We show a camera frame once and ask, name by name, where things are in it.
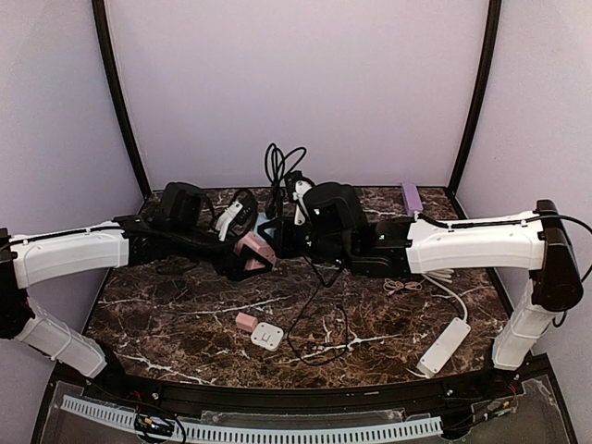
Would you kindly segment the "pink cube socket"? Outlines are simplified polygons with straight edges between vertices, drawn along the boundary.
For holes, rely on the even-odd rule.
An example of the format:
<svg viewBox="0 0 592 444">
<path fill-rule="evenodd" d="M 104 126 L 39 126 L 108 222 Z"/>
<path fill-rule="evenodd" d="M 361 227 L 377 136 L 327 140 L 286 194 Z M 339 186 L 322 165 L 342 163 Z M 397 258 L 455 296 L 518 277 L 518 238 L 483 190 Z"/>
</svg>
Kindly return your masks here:
<svg viewBox="0 0 592 444">
<path fill-rule="evenodd" d="M 272 247 L 252 231 L 239 239 L 234 253 L 239 258 L 240 271 L 271 271 L 277 262 Z"/>
</svg>

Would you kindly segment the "pink plug adapter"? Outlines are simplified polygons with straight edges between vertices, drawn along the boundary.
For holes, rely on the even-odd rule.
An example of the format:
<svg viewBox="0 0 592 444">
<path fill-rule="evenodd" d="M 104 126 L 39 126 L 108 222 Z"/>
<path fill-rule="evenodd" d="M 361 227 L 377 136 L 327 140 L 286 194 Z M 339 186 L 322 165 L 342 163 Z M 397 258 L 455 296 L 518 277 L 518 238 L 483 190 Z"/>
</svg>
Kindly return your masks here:
<svg viewBox="0 0 592 444">
<path fill-rule="evenodd" d="M 253 333 L 258 325 L 258 319 L 252 315 L 239 312 L 235 318 L 235 324 L 238 329 Z"/>
</svg>

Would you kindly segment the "white plug adapter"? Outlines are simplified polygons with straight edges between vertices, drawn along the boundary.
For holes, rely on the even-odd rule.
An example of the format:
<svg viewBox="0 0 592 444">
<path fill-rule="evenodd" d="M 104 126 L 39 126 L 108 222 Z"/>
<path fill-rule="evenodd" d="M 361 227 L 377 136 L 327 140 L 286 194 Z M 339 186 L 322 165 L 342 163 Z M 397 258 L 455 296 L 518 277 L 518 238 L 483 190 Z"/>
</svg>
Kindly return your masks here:
<svg viewBox="0 0 592 444">
<path fill-rule="evenodd" d="M 267 351 L 275 352 L 284 338 L 281 327 L 260 322 L 251 334 L 251 343 Z"/>
</svg>

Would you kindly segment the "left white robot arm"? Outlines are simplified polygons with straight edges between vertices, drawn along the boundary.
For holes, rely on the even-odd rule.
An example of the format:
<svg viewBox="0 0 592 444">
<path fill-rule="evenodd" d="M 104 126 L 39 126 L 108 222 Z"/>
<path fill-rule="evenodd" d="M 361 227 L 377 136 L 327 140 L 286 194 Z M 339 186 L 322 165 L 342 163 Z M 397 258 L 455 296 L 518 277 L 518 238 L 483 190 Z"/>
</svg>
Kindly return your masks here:
<svg viewBox="0 0 592 444">
<path fill-rule="evenodd" d="M 109 270 L 168 256 L 210 260 L 240 281 L 269 272 L 271 260 L 247 240 L 207 244 L 152 229 L 136 216 L 37 235 L 1 230 L 1 337 L 96 379 L 117 369 L 106 347 L 81 334 L 82 315 Z"/>
</svg>

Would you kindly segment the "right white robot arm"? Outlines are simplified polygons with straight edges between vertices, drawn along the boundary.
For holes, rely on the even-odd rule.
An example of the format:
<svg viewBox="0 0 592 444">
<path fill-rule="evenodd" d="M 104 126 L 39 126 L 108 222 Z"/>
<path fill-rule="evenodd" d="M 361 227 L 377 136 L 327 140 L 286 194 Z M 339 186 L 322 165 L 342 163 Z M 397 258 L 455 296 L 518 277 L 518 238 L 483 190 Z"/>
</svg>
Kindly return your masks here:
<svg viewBox="0 0 592 444">
<path fill-rule="evenodd" d="M 277 217 L 257 229 L 280 257 L 305 256 L 368 278 L 409 278 L 446 269 L 513 267 L 528 271 L 523 296 L 495 338 L 494 368 L 513 371 L 555 316 L 583 298 L 583 283 L 565 216 L 553 202 L 533 212 L 437 221 L 424 214 L 377 223 L 356 221 L 343 206 L 309 204 L 308 217 Z"/>
</svg>

